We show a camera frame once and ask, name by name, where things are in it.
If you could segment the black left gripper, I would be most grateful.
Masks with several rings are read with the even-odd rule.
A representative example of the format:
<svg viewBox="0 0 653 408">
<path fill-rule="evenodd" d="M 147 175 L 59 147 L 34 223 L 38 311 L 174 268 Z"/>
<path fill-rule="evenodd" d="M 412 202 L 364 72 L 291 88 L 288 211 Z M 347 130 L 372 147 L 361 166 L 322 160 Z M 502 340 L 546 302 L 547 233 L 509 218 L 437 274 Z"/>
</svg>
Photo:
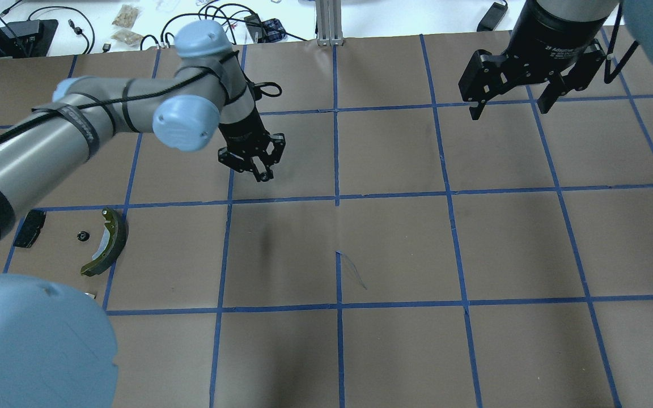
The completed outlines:
<svg viewBox="0 0 653 408">
<path fill-rule="evenodd" d="M 244 118 L 230 124 L 218 125 L 226 146 L 218 150 L 218 160 L 235 172 L 249 172 L 259 176 L 260 172 L 272 172 L 272 166 L 282 160 L 287 145 L 283 133 L 270 134 L 264 126 L 259 111 L 254 110 Z M 253 158 L 261 161 L 264 170 L 257 170 Z"/>
</svg>

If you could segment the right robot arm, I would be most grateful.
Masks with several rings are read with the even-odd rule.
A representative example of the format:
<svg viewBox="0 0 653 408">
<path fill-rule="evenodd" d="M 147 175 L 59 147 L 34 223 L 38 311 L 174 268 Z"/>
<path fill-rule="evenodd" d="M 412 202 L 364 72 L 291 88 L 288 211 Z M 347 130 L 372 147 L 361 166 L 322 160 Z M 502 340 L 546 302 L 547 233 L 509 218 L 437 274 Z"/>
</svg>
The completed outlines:
<svg viewBox="0 0 653 408">
<path fill-rule="evenodd" d="M 600 69 L 612 82 L 643 49 L 653 64 L 653 1 L 526 1 L 503 52 L 473 53 L 458 82 L 470 117 L 518 86 L 544 84 L 537 109 L 585 90 Z"/>
</svg>

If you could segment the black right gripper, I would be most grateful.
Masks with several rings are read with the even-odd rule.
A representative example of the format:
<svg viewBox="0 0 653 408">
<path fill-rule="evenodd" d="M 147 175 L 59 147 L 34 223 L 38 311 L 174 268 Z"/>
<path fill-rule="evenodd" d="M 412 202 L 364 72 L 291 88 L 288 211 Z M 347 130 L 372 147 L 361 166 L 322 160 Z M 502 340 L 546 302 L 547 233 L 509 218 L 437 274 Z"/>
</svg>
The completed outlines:
<svg viewBox="0 0 653 408">
<path fill-rule="evenodd" d="M 513 34 L 499 55 L 477 50 L 470 57 L 458 88 L 477 121 L 488 101 L 518 86 L 546 83 L 537 109 L 546 114 L 570 91 L 583 91 L 606 61 L 594 35 Z"/>
</svg>

